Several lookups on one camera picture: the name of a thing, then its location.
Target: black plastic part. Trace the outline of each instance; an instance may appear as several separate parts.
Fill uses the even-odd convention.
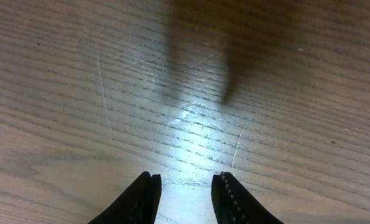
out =
[[[211,199],[218,224],[283,224],[230,172],[213,176]]]
[[[161,196],[160,175],[143,172],[101,214],[88,224],[153,224]]]

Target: wood grain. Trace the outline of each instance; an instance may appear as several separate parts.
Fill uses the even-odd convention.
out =
[[[0,1],[0,223],[87,223],[143,170],[156,223],[216,223],[222,170],[370,223],[370,1]]]

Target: wooden surface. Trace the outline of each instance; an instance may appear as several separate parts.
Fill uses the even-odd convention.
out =
[[[0,223],[87,223],[141,173],[216,223],[370,223],[370,1],[0,1]]]

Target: wooden table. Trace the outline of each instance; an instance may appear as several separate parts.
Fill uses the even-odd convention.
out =
[[[285,223],[370,223],[370,1],[0,1],[0,223],[156,223],[232,172]]]

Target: brown wood tabletop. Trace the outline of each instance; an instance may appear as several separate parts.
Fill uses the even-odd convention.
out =
[[[156,223],[232,172],[284,223],[370,223],[370,0],[0,1],[0,223]]]

